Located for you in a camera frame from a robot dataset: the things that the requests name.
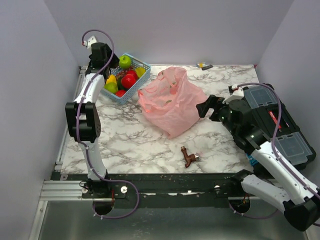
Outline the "green fake apple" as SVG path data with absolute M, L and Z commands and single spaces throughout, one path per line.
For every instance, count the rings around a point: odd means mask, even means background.
M 131 67 L 132 64 L 132 60 L 128 55 L 123 54 L 120 58 L 119 58 L 119 63 L 118 66 L 121 69 L 129 69 Z

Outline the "green fake fruit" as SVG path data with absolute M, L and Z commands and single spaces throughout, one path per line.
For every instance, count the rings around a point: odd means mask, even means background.
M 116 94 L 116 92 L 119 90 L 116 82 L 106 83 L 104 89 L 112 94 Z

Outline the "red fake fruit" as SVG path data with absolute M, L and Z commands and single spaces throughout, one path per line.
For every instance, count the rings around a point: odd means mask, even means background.
M 126 89 L 130 89 L 137 80 L 135 80 L 135 78 L 130 75 L 130 74 L 126 74 L 122 79 L 121 79 L 121 84 L 126 88 Z
M 118 90 L 115 95 L 119 98 L 122 98 L 125 95 L 126 91 L 125 90 Z

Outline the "pink plastic bag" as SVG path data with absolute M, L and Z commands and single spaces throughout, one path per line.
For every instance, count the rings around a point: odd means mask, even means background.
M 142 114 L 169 139 L 190 129 L 199 119 L 197 104 L 208 97 L 188 80 L 187 70 L 168 67 L 146 87 L 137 91 Z

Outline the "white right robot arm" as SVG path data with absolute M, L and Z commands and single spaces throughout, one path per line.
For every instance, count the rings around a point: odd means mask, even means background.
M 238 172 L 230 191 L 241 196 L 259 197 L 282 212 L 297 230 L 304 232 L 320 218 L 320 188 L 303 176 L 275 147 L 271 138 L 254 119 L 253 109 L 243 99 L 228 104 L 215 95 L 196 106 L 200 118 L 213 109 L 210 120 L 220 122 L 231 133 L 235 144 L 261 164 L 281 187 L 276 187 L 246 170 Z

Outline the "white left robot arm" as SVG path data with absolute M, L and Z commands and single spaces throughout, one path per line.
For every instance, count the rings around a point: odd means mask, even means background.
M 66 103 L 65 114 L 69 135 L 78 143 L 87 166 L 87 181 L 83 187 L 90 194 L 104 198 L 110 194 L 111 181 L 99 150 L 102 127 L 96 102 L 110 69 L 118 66 L 119 59 L 106 43 L 83 44 L 91 51 L 85 82 L 75 100 Z

